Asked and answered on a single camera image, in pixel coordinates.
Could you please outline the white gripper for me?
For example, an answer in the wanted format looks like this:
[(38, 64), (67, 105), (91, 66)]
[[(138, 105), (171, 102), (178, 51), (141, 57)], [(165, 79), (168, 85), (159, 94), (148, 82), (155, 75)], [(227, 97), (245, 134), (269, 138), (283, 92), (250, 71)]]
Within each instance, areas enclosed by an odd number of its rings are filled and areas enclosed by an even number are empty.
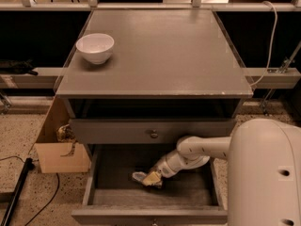
[(165, 160), (159, 160), (154, 166), (152, 171), (143, 180), (142, 184), (144, 186), (161, 186), (162, 177), (171, 178), (176, 174)]

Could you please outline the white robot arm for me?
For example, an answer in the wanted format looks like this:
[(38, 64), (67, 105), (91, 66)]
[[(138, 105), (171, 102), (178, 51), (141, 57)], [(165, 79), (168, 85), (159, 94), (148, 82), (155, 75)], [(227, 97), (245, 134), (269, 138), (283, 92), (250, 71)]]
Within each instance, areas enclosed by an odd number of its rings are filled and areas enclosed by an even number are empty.
[(301, 128), (254, 119), (230, 137), (182, 137), (142, 184), (157, 186), (211, 158), (228, 161), (228, 226), (301, 226)]

